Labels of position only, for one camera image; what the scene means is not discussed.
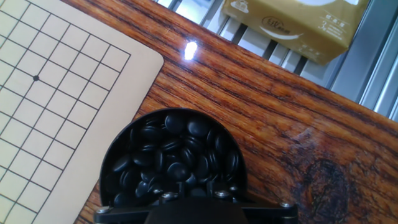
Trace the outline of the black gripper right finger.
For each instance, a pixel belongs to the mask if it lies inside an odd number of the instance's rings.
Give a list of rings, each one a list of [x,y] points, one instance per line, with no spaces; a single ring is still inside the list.
[[[298,207],[288,203],[272,203],[237,185],[209,182],[198,189],[198,196],[209,199],[212,217],[239,223],[298,223]]]

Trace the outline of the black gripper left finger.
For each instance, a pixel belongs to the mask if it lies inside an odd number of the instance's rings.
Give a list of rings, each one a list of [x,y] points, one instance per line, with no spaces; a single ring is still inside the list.
[[[187,188],[184,182],[166,185],[164,189],[155,189],[130,205],[100,207],[94,213],[95,223],[139,223],[145,222],[150,212],[168,202],[185,198]]]

